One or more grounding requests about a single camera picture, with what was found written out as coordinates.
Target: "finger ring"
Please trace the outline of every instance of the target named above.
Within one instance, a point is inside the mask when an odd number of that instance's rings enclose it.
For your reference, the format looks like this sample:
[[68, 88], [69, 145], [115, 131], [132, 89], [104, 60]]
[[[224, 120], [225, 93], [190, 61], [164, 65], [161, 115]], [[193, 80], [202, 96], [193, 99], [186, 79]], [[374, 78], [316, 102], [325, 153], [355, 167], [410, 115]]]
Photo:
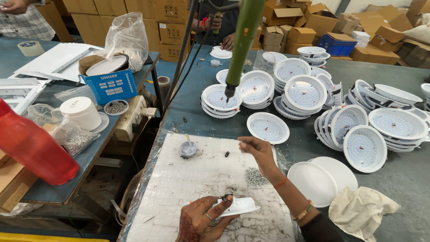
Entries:
[[209, 214], [208, 214], [208, 213], [206, 213], [206, 215], [208, 216], [208, 218], [209, 218], [211, 221], [213, 221], [213, 219], [209, 216]]

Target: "gray table top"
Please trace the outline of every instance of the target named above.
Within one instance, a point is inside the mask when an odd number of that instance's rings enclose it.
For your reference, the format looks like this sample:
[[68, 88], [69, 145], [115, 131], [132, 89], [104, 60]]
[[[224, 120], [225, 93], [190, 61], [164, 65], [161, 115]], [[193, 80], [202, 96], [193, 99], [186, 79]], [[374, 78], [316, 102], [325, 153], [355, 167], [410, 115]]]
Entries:
[[[209, 46], [204, 46], [198, 54], [207, 61], [215, 59], [209, 55]], [[248, 59], [254, 62], [257, 51], [250, 51]], [[269, 112], [281, 117], [290, 129], [289, 139], [279, 145], [280, 150], [289, 161], [300, 162], [319, 156], [329, 156], [346, 164], [357, 177], [359, 186], [375, 189], [397, 203], [402, 208], [395, 214], [384, 216], [382, 224], [374, 233], [378, 241], [404, 242], [427, 241], [430, 239], [430, 212], [425, 206], [430, 201], [430, 143], [423, 143], [420, 149], [412, 152], [394, 153], [388, 151], [388, 160], [378, 171], [365, 174], [353, 169], [342, 152], [332, 150], [314, 135], [313, 124], [320, 115], [316, 114], [304, 121], [293, 121], [282, 117], [273, 105], [262, 110], [250, 110], [241, 107], [241, 112], [232, 118], [216, 119], [207, 115], [200, 106], [201, 92], [209, 85], [218, 84], [216, 73], [227, 69], [229, 59], [220, 60], [219, 68], [210, 66], [208, 62], [194, 63], [179, 93], [173, 100], [167, 112], [163, 129], [172, 130], [175, 127], [180, 133], [190, 133], [200, 136], [215, 136], [235, 139], [239, 136], [250, 136], [246, 120], [255, 112]], [[158, 73], [162, 75], [163, 64], [160, 63]], [[245, 72], [251, 71], [251, 66], [245, 66]], [[343, 61], [329, 59], [326, 71], [332, 75], [335, 84], [342, 81], [343, 91], [347, 92], [357, 79], [363, 79], [369, 84], [386, 84], [411, 92], [424, 99], [420, 85], [428, 80], [429, 70], [408, 68], [393, 65], [381, 65], [365, 62]], [[328, 208], [319, 209], [327, 216]], [[360, 241], [359, 239], [341, 232], [345, 241]]]
[[[0, 78], [8, 78], [15, 70], [29, 63], [37, 56], [24, 56], [17, 44], [28, 39], [0, 37]], [[39, 40], [45, 51], [51, 49], [58, 42]], [[149, 56], [156, 62], [158, 60], [158, 52], [149, 52]], [[144, 65], [142, 69], [133, 74], [136, 87], [139, 87], [142, 81], [148, 76], [153, 65]], [[72, 81], [54, 81], [47, 85], [34, 103], [45, 103], [54, 108], [59, 107], [62, 101], [54, 97], [55, 93], [77, 87]], [[38, 179], [36, 183], [22, 198], [22, 202], [43, 203], [43, 204], [64, 204], [68, 203], [73, 197], [72, 195], [77, 190], [79, 183], [85, 179], [89, 170], [94, 165], [95, 159], [100, 156], [109, 138], [114, 132], [114, 127], [120, 116], [109, 116], [109, 125], [105, 130], [100, 132], [100, 137], [89, 144], [80, 154], [75, 157], [76, 162], [80, 166], [80, 170], [76, 176], [64, 185], [51, 186], [45, 181]]]

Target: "bangle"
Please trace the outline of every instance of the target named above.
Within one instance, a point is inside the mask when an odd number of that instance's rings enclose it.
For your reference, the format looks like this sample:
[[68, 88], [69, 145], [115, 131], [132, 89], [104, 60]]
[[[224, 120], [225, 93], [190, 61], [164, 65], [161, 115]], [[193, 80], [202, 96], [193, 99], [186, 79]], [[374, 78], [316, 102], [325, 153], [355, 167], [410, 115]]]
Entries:
[[280, 187], [280, 186], [282, 186], [286, 181], [287, 181], [287, 177], [285, 177], [283, 180], [282, 180], [282, 182], [280, 182], [278, 185], [275, 185], [275, 186], [273, 186], [273, 188], [274, 189], [276, 189], [276, 188], [278, 188], [278, 187]]
[[302, 219], [302, 218], [304, 218], [306, 215], [307, 215], [307, 213], [310, 211], [310, 209], [313, 207], [313, 205], [312, 205], [312, 201], [311, 200], [309, 200], [309, 205], [307, 206], [307, 208], [306, 208], [306, 210], [305, 211], [303, 211], [303, 213], [301, 213], [300, 215], [298, 215], [297, 217], [293, 217], [293, 221], [299, 221], [300, 219]]
[[203, 26], [203, 30], [207, 31], [206, 26], [205, 26], [205, 21], [208, 20], [209, 18], [203, 18], [202, 20], [202, 26]]

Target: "man's hand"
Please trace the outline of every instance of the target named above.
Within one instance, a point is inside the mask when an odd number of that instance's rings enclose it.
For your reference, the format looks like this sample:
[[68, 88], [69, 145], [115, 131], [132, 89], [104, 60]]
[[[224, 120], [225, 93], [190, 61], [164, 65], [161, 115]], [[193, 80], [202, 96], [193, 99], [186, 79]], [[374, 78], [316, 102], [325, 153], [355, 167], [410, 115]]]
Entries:
[[229, 195], [220, 204], [212, 207], [217, 200], [218, 197], [204, 197], [181, 209], [176, 242], [214, 242], [221, 238], [224, 230], [231, 221], [239, 217], [239, 214], [225, 216], [217, 225], [210, 226], [212, 220], [218, 218], [231, 206], [233, 197]]
[[255, 137], [239, 137], [237, 139], [241, 141], [239, 149], [254, 156], [258, 168], [265, 178], [272, 182], [279, 175], [282, 175], [273, 159], [272, 146], [269, 142]]
[[214, 22], [212, 23], [212, 30], [216, 30], [216, 29], [220, 29], [221, 28], [221, 20], [222, 18], [222, 14], [221, 13], [216, 13], [215, 16], [213, 16], [212, 14], [209, 14], [209, 18], [205, 21], [205, 27], [206, 29], [209, 28], [209, 24], [211, 22], [211, 19], [214, 20]]
[[221, 49], [224, 50], [228, 50], [228, 51], [233, 51], [233, 47], [234, 47], [234, 38], [236, 37], [236, 33], [232, 33], [227, 35], [223, 40], [222, 40], [222, 46]]
[[26, 13], [28, 6], [35, 2], [38, 2], [38, 0], [9, 0], [2, 4], [0, 12], [14, 15], [23, 14]]

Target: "red water bottle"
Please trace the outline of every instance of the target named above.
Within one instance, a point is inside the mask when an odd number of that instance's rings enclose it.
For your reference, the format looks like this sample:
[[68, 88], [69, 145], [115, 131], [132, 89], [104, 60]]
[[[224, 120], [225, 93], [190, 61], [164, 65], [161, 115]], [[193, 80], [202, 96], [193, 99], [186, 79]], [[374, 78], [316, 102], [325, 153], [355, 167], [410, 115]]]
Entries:
[[0, 149], [50, 185], [66, 183], [79, 170], [48, 132], [16, 114], [1, 98]]

